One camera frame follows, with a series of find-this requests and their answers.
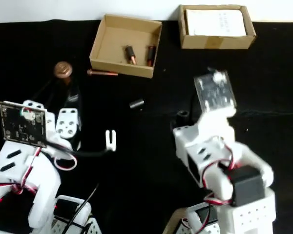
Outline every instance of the copper standoff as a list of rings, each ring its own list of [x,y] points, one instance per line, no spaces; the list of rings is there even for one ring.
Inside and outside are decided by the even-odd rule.
[[[54,67],[55,77],[62,79],[66,85],[71,82],[71,74],[73,72],[73,67],[68,62],[58,62]]]
[[[131,60],[132,64],[137,65],[136,56],[135,56],[135,53],[133,52],[132,46],[127,45],[125,50],[126,50],[128,58]]]
[[[115,72],[103,72],[103,71],[94,71],[89,69],[87,71],[88,76],[92,76],[92,75],[102,75],[102,76],[118,76],[118,73]]]

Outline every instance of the black fabric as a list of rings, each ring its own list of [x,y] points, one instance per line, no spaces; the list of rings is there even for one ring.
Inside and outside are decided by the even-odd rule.
[[[87,77],[98,21],[0,24],[0,100],[23,102],[52,77],[56,62],[72,63],[83,99],[83,150],[105,146],[117,131],[117,152],[79,158],[61,172],[59,194],[91,199],[104,234],[160,234],[172,212],[201,201],[202,193],[176,158],[169,122],[188,109],[193,77],[207,67],[227,69],[238,113],[230,124],[274,169],[276,234],[293,234],[293,23],[254,23],[249,50],[182,50],[177,22],[164,22],[153,79]],[[128,104],[145,99],[145,108]],[[198,117],[198,103],[194,114]],[[0,148],[2,146],[0,131]]]

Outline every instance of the black cable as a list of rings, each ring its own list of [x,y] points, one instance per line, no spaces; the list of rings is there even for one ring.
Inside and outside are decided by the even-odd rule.
[[[90,227],[91,227],[91,223],[88,223],[88,224],[84,227],[84,229],[82,230],[82,233],[81,233],[81,234],[87,234],[87,232],[89,231]]]
[[[54,218],[57,219],[57,220],[59,220],[59,221],[61,221],[61,222],[63,222],[63,223],[66,223],[66,224],[68,223],[67,220],[65,220],[65,219],[63,219],[63,218],[61,218],[61,217],[59,217],[59,216],[56,216],[56,215],[55,215]],[[76,227],[78,227],[78,228],[81,228],[81,229],[83,229],[83,230],[84,230],[85,227],[87,226],[87,225],[86,225],[86,226],[82,226],[82,225],[80,225],[80,224],[78,224],[78,223],[74,223],[74,222],[72,223],[72,225],[74,225],[74,226],[76,226]]]
[[[82,210],[82,208],[87,204],[87,202],[90,200],[90,198],[93,196],[93,194],[96,192],[97,188],[98,188],[99,184],[97,184],[97,186],[94,188],[94,190],[92,191],[92,193],[90,194],[90,196],[78,207],[78,209],[76,210],[75,214],[73,215],[73,217],[69,220],[69,222],[67,223],[66,227],[64,228],[62,234],[66,234],[70,225],[72,225],[74,219],[76,218],[76,216],[78,215],[78,213]]]
[[[70,150],[66,147],[59,145],[59,144],[50,142],[48,140],[41,139],[41,141],[54,149],[57,149],[61,152],[64,152],[64,153],[67,153],[67,154],[70,154],[73,156],[77,156],[77,157],[101,157],[101,156],[105,155],[106,153],[112,152],[111,149],[104,149],[104,150],[98,151],[98,152],[73,151],[73,150]]]
[[[40,90],[38,90],[32,97],[31,97],[31,99],[30,100],[33,100],[33,101],[35,101],[38,97],[39,97],[39,95],[52,83],[54,81],[54,79],[50,79],[50,80],[48,80],[45,84],[44,84],[44,86],[40,89]]]
[[[59,144],[53,143],[48,141],[47,139],[43,138],[41,136],[40,133],[37,132],[37,130],[32,126],[32,124],[28,124],[27,125],[28,131],[30,134],[32,134],[33,136],[36,137],[37,140],[41,141],[42,143],[44,143],[45,145],[48,145],[54,149],[57,149],[61,152],[73,155],[73,156],[80,156],[80,157],[101,157],[103,155],[105,155],[106,153],[112,152],[111,149],[104,149],[102,151],[98,151],[98,152],[84,152],[84,151],[73,151],[70,150],[66,147],[63,147]]]

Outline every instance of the open cardboard box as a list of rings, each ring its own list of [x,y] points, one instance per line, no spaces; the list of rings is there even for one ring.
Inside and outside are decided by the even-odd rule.
[[[240,10],[246,36],[221,37],[221,36],[190,36],[186,10]],[[248,49],[256,39],[256,33],[246,6],[240,5],[180,5],[179,12],[180,42],[183,49]]]
[[[162,23],[145,19],[106,14],[101,20],[90,53],[93,69],[152,78],[160,41]],[[148,46],[156,45],[152,67],[147,66]],[[129,63],[125,53],[131,45],[137,65]]]

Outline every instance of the humanoid robot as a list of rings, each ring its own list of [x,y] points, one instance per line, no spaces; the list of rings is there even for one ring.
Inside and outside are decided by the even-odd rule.
[[[186,209],[176,234],[272,234],[275,195],[270,165],[235,141],[227,118],[236,102],[228,74],[214,71],[194,79],[202,114],[192,124],[180,111],[172,127],[176,154],[200,188],[204,202]]]
[[[63,64],[60,68],[67,76]],[[88,203],[96,188],[86,200],[57,196],[61,184],[57,169],[73,170],[75,156],[91,155],[78,151],[81,122],[79,107],[74,106],[78,95],[70,94],[72,88],[57,117],[33,100],[0,102],[5,139],[0,151],[0,234],[101,233]],[[105,133],[106,149],[94,155],[116,150],[116,132],[111,133],[112,139],[110,131]],[[9,204],[14,210],[5,207]]]

